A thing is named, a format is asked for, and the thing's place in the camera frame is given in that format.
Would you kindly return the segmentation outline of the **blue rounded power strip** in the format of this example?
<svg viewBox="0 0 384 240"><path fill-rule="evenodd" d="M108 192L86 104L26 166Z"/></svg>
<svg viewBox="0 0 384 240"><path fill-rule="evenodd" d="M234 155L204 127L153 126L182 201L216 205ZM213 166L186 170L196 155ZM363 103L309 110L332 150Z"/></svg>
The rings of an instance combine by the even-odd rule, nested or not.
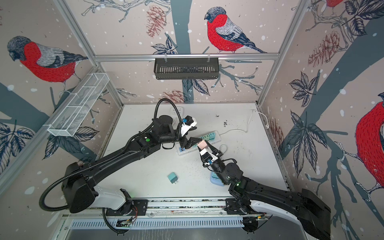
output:
<svg viewBox="0 0 384 240"><path fill-rule="evenodd" d="M217 185L217 186L224 186L220 178L216 175L216 173L211 172L210 175L210 181L212 184Z"/></svg>

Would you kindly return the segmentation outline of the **white square power strip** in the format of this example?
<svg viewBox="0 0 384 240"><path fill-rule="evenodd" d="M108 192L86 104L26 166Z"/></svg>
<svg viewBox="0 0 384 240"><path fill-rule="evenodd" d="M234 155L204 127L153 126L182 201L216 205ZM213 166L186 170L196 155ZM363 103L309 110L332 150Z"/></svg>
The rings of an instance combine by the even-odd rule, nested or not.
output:
<svg viewBox="0 0 384 240"><path fill-rule="evenodd" d="M180 117L183 118L183 113L184 113L183 107L176 107L176 108L171 107L170 115L173 118L178 118L178 115L180 115Z"/></svg>

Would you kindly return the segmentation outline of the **white long power strip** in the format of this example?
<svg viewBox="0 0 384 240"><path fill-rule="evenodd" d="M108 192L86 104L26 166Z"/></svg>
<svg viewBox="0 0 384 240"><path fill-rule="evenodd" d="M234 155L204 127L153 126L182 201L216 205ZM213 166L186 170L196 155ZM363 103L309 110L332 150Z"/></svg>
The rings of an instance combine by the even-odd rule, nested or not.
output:
<svg viewBox="0 0 384 240"><path fill-rule="evenodd" d="M222 138L221 138L221 136L219 135L219 137L218 137L217 139L215 139L215 140L209 140L209 141L206 141L206 142L210 143L211 145L214 145L214 144L216 144L216 143L219 143L221 140L222 140ZM181 147L180 147L180 144L179 144L179 143L177 143L177 144L175 145L175 147L176 147L176 151L177 151L177 153L178 153L179 156L182 156L182 155L185 155L185 154L189 154L189 153L191 153L191 152L195 152L195 151L198 150L197 145L194 145L194 146L191 147L190 149L184 149L184 148L181 148Z"/></svg>

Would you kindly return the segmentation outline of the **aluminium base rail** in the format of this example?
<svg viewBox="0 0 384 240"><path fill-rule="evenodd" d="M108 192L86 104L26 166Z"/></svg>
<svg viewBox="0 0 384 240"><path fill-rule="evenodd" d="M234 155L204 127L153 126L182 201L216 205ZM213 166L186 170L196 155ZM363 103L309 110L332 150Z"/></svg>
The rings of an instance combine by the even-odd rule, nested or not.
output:
<svg viewBox="0 0 384 240"><path fill-rule="evenodd" d="M135 200L135 208L126 216L117 211L89 209L79 214L65 214L65 230L107 229L105 220L119 230L162 230L189 228L244 228L261 227L272 219L283 219L302 228L297 217L285 210L278 210L261 202L256 202L255 213L229 214L230 206L224 198L185 198Z"/></svg>

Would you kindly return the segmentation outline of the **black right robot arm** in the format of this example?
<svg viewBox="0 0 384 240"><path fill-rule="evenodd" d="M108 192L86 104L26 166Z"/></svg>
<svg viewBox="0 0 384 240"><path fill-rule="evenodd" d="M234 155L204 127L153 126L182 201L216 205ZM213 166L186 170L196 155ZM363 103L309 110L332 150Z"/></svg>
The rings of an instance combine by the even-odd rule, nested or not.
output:
<svg viewBox="0 0 384 240"><path fill-rule="evenodd" d="M292 192L260 184L245 177L235 159L222 160L223 153L210 143L201 141L197 147L203 167L229 187L235 201L227 207L228 213L270 214L298 224L315 239L331 238L331 209L316 194L307 189Z"/></svg>

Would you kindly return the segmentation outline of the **teal green front adapter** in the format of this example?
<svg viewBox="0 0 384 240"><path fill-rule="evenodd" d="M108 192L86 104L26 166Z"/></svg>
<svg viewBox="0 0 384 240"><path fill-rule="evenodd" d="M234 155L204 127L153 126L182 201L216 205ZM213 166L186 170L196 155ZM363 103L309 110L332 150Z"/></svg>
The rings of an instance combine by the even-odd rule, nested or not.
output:
<svg viewBox="0 0 384 240"><path fill-rule="evenodd" d="M169 181L170 181L172 184L175 184L175 183L178 182L178 176L177 176L174 172L172 172L172 173L170 173L170 174L168 175L168 179L169 179Z"/></svg>

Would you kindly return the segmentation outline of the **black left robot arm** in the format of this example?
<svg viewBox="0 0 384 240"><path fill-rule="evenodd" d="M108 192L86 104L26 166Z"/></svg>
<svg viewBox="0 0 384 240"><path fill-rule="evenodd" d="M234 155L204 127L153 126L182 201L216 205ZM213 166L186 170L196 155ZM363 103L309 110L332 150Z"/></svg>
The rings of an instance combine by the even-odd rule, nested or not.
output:
<svg viewBox="0 0 384 240"><path fill-rule="evenodd" d="M188 138L188 132L197 129L197 120L191 116L182 118L177 113L178 125L173 128L173 118L168 115L158 116L160 104L168 102L172 107L176 105L169 99L160 99L155 107L151 124L143 131L133 135L121 149L91 163L80 167L77 163L69 165L64 177L52 183L43 191L39 206L47 212L69 210L79 213L88 208L120 209L130 198L126 190L112 191L97 190L98 184L106 177L121 168L150 156L163 148L164 144L179 143L182 148L189 149L201 141L200 138ZM49 207L46 197L57 185L61 185L66 199L66 205Z"/></svg>

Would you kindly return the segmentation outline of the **pink plug adapter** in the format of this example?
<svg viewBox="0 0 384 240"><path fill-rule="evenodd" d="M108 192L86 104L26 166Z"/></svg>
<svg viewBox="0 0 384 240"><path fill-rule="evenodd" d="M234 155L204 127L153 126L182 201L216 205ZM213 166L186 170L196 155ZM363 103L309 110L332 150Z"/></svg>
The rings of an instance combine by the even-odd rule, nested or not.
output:
<svg viewBox="0 0 384 240"><path fill-rule="evenodd" d="M199 148L199 151L206 149L208 147L208 143L206 141L201 141L197 144L197 147Z"/></svg>

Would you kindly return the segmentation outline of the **white mesh wall shelf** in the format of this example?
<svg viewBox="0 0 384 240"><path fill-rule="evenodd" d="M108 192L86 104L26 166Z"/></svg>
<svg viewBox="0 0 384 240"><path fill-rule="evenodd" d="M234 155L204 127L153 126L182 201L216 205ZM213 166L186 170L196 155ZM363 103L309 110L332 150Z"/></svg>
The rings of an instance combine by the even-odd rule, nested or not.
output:
<svg viewBox="0 0 384 240"><path fill-rule="evenodd" d="M55 137L74 136L109 81L106 73L88 75L82 87L70 94L69 103L49 125L48 132Z"/></svg>

